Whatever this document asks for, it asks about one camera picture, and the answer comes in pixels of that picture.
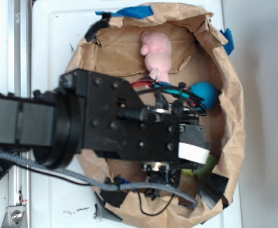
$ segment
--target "gray braided cable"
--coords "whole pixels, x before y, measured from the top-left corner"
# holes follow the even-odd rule
[[[49,170],[46,166],[44,165],[40,165],[37,162],[33,161],[33,160],[29,160],[20,156],[15,156],[11,153],[8,152],[0,152],[0,159],[6,160],[6,161],[10,161],[12,163],[21,165],[21,166],[29,166],[29,167],[35,167],[41,170],[46,170],[46,171],[50,171],[53,173],[61,173],[64,175],[67,175],[69,177],[73,177],[82,181],[87,182],[88,184],[91,184],[93,186],[96,186],[102,190],[105,191],[118,191],[119,189],[121,190],[131,190],[131,189],[157,189],[157,190],[162,190],[162,191],[167,191],[170,193],[173,193],[175,195],[178,195],[186,200],[188,200],[189,202],[191,202],[192,204],[188,206],[188,208],[191,209],[195,209],[197,207],[197,201],[195,198],[189,196],[188,194],[186,194],[183,191],[180,191],[172,186],[166,186],[163,184],[158,184],[158,183],[150,183],[150,182],[134,182],[134,183],[128,183],[128,184],[120,184],[120,186],[116,186],[115,184],[105,184],[105,183],[101,183],[95,179],[92,179],[90,177],[84,176],[80,173],[76,173],[70,170],[62,170],[62,171],[53,171],[53,170]]]

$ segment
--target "blue painter's tape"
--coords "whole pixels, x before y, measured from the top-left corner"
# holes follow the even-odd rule
[[[228,53],[228,55],[230,55],[232,53],[232,51],[235,49],[234,46],[234,39],[233,39],[233,35],[232,32],[229,28],[227,28],[225,30],[225,32],[223,32],[222,30],[220,30],[220,32],[225,36],[226,39],[228,39],[228,43],[223,45],[224,49],[226,51],[226,53]]]
[[[96,15],[102,15],[103,13],[103,11],[97,11]],[[143,19],[151,15],[153,15],[153,9],[151,6],[127,7],[116,13],[111,13],[112,17],[130,17],[137,19]]]

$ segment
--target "blue ball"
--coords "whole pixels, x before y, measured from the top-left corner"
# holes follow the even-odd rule
[[[190,92],[202,97],[206,109],[212,109],[218,101],[219,93],[216,88],[209,82],[198,82],[191,86]]]

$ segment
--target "pink plush pig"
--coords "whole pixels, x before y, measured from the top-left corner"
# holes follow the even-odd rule
[[[172,45],[164,33],[145,31],[141,35],[141,54],[149,76],[157,81],[169,83],[168,72],[172,68]]]

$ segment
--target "brown paper bag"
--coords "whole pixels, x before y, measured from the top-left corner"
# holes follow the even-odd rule
[[[199,182],[194,177],[182,176],[180,189],[198,201],[195,210],[178,205],[174,198],[159,216],[141,213],[136,193],[127,194],[120,208],[106,203],[105,207],[118,215],[123,223],[140,228],[192,227],[203,223],[231,204],[241,165],[244,159],[244,102],[243,90],[235,69],[222,44],[226,38],[210,23],[212,13],[186,4],[152,3],[154,15],[144,19],[111,18],[109,28],[101,29],[96,40],[82,39],[67,71],[81,68],[112,76],[122,76],[130,82],[141,78],[147,70],[140,54],[140,35],[143,31],[165,33],[173,47],[173,66],[170,80],[173,85],[185,82],[192,85],[208,81],[221,90],[220,103],[201,117],[206,129],[206,140],[211,143],[211,154],[219,159],[213,173],[229,178],[222,200],[209,209],[197,194]],[[142,100],[153,104],[152,95]],[[146,174],[137,162],[105,160],[89,150],[82,151],[78,160],[87,176],[104,181],[122,175],[131,182],[145,181]],[[142,194],[142,205],[147,213],[160,211],[170,199],[162,196],[150,201]]]

